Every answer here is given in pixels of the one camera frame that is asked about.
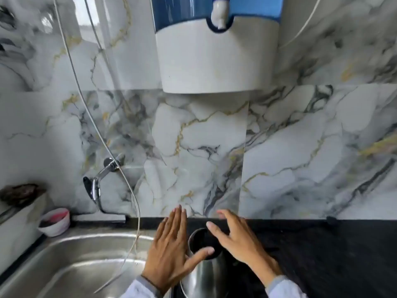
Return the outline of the person's right hand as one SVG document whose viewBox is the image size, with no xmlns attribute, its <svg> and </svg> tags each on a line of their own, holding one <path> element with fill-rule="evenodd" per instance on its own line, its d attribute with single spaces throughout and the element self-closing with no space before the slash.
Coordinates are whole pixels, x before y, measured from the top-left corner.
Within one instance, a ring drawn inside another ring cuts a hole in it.
<svg viewBox="0 0 397 298">
<path fill-rule="evenodd" d="M 231 247 L 224 247 L 236 260 L 249 266 L 256 257 L 271 257 L 259 239 L 248 226 L 246 220 L 230 210 L 218 210 L 218 215 L 225 219 L 229 228 Z"/>
</svg>

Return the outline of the person's left hand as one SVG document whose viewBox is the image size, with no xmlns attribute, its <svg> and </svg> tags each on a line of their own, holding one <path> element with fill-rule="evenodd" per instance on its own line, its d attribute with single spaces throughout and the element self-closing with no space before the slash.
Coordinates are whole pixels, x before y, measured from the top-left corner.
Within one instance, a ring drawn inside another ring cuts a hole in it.
<svg viewBox="0 0 397 298">
<path fill-rule="evenodd" d="M 192 272 L 187 269 L 187 213 L 181 205 L 159 224 L 142 274 L 165 275 L 174 287 Z"/>
</svg>

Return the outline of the person's right forearm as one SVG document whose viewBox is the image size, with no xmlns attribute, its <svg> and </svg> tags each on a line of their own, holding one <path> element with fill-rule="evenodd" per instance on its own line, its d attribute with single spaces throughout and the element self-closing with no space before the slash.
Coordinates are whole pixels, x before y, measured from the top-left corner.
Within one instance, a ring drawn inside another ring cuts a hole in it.
<svg viewBox="0 0 397 298">
<path fill-rule="evenodd" d="M 295 282 L 281 272 L 275 259 L 256 257 L 249 266 L 265 287 L 268 298 L 308 298 Z"/>
</svg>

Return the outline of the person's left forearm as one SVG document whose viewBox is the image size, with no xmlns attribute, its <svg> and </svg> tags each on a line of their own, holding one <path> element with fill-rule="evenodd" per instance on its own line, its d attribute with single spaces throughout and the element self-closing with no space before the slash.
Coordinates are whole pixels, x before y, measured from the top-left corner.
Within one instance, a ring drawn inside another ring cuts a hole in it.
<svg viewBox="0 0 397 298">
<path fill-rule="evenodd" d="M 165 275 L 141 274 L 119 298 L 164 298 L 172 284 Z"/>
</svg>

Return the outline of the stainless steel kettle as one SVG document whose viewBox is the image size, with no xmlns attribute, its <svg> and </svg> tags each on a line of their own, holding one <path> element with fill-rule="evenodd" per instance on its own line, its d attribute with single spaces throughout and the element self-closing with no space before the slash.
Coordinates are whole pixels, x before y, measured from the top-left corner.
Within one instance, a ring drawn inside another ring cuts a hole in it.
<svg viewBox="0 0 397 298">
<path fill-rule="evenodd" d="M 187 255 L 192 256 L 206 247 L 212 247 L 214 253 L 201 261 L 180 282 L 185 298 L 227 298 L 229 294 L 231 273 L 226 250 L 208 229 L 200 228 L 191 234 Z"/>
</svg>

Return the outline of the stainless steel sink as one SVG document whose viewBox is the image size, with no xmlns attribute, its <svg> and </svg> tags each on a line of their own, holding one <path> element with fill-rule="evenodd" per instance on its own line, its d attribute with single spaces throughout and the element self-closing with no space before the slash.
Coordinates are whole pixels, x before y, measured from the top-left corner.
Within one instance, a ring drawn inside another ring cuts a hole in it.
<svg viewBox="0 0 397 298">
<path fill-rule="evenodd" d="M 44 240 L 0 284 L 0 298 L 119 298 L 142 273 L 155 230 L 71 228 Z"/>
</svg>

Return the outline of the small white bowl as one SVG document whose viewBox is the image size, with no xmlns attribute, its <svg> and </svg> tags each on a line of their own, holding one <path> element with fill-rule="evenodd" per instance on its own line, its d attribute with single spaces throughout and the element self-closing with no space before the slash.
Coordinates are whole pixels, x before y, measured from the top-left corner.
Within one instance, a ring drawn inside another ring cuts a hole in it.
<svg viewBox="0 0 397 298">
<path fill-rule="evenodd" d="M 47 237 L 56 237 L 63 234 L 70 225 L 70 211 L 67 208 L 57 208 L 41 216 L 37 229 Z"/>
</svg>

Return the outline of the blue and white water purifier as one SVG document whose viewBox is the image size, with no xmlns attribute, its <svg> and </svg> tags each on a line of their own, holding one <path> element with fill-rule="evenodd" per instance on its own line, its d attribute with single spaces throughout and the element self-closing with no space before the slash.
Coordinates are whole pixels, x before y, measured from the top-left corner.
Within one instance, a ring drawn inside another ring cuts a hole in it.
<svg viewBox="0 0 397 298">
<path fill-rule="evenodd" d="M 284 0 L 230 0 L 226 30 L 211 23 L 212 0 L 151 0 L 162 89 L 203 94 L 271 83 Z"/>
</svg>

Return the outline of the thin white tube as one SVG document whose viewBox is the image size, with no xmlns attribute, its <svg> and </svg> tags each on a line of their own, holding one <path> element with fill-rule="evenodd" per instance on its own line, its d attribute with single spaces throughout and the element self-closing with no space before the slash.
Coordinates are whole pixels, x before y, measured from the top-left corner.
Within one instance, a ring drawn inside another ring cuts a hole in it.
<svg viewBox="0 0 397 298">
<path fill-rule="evenodd" d="M 70 52 L 70 49 L 69 49 L 69 46 L 68 46 L 68 43 L 67 43 L 66 35 L 65 35 L 64 30 L 63 30 L 63 25 L 62 25 L 62 20 L 61 20 L 59 9 L 58 9 L 57 0 L 53 0 L 53 3 L 54 3 L 54 8 L 55 8 L 56 16 L 57 16 L 57 22 L 58 22 L 59 29 L 60 29 L 60 32 L 61 32 L 64 48 L 66 50 L 66 54 L 67 54 L 69 62 L 70 62 L 72 74 L 73 74 L 73 77 L 74 77 L 74 81 L 75 81 L 75 84 L 76 84 L 77 91 L 78 91 L 79 97 L 81 99 L 81 102 L 82 102 L 82 104 L 83 104 L 83 106 L 85 108 L 85 111 L 86 111 L 90 121 L 92 122 L 92 125 L 93 125 L 93 127 L 94 127 L 94 129 L 95 129 L 95 131 L 96 131 L 96 133 L 97 133 L 102 145 L 107 150 L 107 153 L 109 154 L 109 156 L 111 158 L 113 158 L 113 159 L 116 159 L 116 157 L 113 155 L 112 151 L 110 150 L 109 146 L 107 145 L 106 141 L 104 140 L 99 128 L 97 127 L 97 124 L 96 124 L 96 122 L 95 122 L 95 120 L 94 120 L 94 118 L 93 118 L 93 116 L 92 116 L 92 114 L 91 114 L 91 112 L 89 110 L 89 107 L 88 107 L 88 105 L 87 105 L 87 103 L 86 103 L 86 101 L 84 99 L 84 96 L 83 96 L 83 93 L 82 93 L 82 90 L 81 90 L 81 87 L 80 87 L 80 84 L 79 84 L 78 76 L 77 76 L 77 73 L 76 73 L 76 70 L 75 70 L 75 66 L 74 66 L 74 63 L 73 63 L 72 55 L 71 55 L 71 52 Z M 101 285 L 99 288 L 97 288 L 93 292 L 93 294 L 100 293 L 106 287 L 108 287 L 113 282 L 115 282 L 123 274 L 123 267 L 124 267 L 127 259 L 129 258 L 129 255 L 132 253 L 132 250 L 136 247 L 137 240 L 138 240 L 139 235 L 140 235 L 140 229 L 141 229 L 141 211 L 140 211 L 140 206 L 139 206 L 137 198 L 136 198 L 136 196 L 135 196 L 135 194 L 133 192 L 132 186 L 130 185 L 130 183 L 129 183 L 129 181 L 128 181 L 128 179 L 127 179 L 127 177 L 126 177 L 126 175 L 125 175 L 125 173 L 124 173 L 124 171 L 122 169 L 122 167 L 121 167 L 121 172 L 120 173 L 121 173 L 121 175 L 122 175 L 122 177 L 123 177 L 128 189 L 130 191 L 130 194 L 131 194 L 131 205 L 136 210 L 136 218 L 138 219 L 137 234 L 136 234 L 135 239 L 134 239 L 134 241 L 132 243 L 132 246 L 128 250 L 125 258 L 123 259 L 122 265 L 117 270 L 115 270 L 113 275 L 103 285 Z"/>
<path fill-rule="evenodd" d="M 280 19 L 278 48 L 297 39 L 309 25 L 321 0 L 284 0 Z"/>
<path fill-rule="evenodd" d="M 92 20 L 92 15 L 91 15 L 91 12 L 90 12 L 88 1 L 84 0 L 84 3 L 85 3 L 85 7 L 86 7 L 87 14 L 88 14 L 88 18 L 90 20 L 91 28 L 92 28 L 93 34 L 95 36 L 98 48 L 99 48 L 100 52 L 103 52 L 104 49 L 102 48 L 101 42 L 100 42 L 99 37 L 97 35 L 97 31 L 96 31 L 95 25 L 94 25 L 93 20 Z"/>
</svg>

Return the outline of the dark scrub pad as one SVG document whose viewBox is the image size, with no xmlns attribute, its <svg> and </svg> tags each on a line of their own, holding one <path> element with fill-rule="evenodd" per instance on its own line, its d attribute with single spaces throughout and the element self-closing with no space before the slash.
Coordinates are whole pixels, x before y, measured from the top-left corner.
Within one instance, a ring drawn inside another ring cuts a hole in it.
<svg viewBox="0 0 397 298">
<path fill-rule="evenodd" d="M 46 189 L 37 184 L 8 185 L 0 190 L 0 201 L 8 206 L 22 209 L 31 205 Z"/>
</svg>

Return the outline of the white purifier spout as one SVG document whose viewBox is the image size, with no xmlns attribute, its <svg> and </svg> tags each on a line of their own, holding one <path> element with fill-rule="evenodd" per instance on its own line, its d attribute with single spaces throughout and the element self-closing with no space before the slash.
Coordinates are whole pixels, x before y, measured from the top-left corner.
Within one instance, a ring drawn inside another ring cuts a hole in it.
<svg viewBox="0 0 397 298">
<path fill-rule="evenodd" d="M 230 0 L 212 0 L 210 20 L 217 30 L 226 30 L 229 21 Z"/>
</svg>

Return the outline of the chrome wall tap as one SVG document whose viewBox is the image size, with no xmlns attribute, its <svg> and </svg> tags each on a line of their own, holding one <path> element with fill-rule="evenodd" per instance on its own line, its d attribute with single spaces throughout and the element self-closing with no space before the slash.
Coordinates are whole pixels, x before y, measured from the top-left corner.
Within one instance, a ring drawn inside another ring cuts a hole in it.
<svg viewBox="0 0 397 298">
<path fill-rule="evenodd" d="M 121 172 L 121 166 L 124 164 L 125 155 L 119 154 L 116 159 L 111 157 L 105 158 L 103 161 L 103 169 L 98 172 L 98 174 L 92 178 L 87 176 L 83 177 L 83 184 L 86 189 L 87 194 L 95 204 L 97 210 L 106 215 L 119 215 L 116 213 L 108 212 L 103 209 L 101 203 L 101 189 L 100 182 L 110 173 L 110 172 Z"/>
</svg>

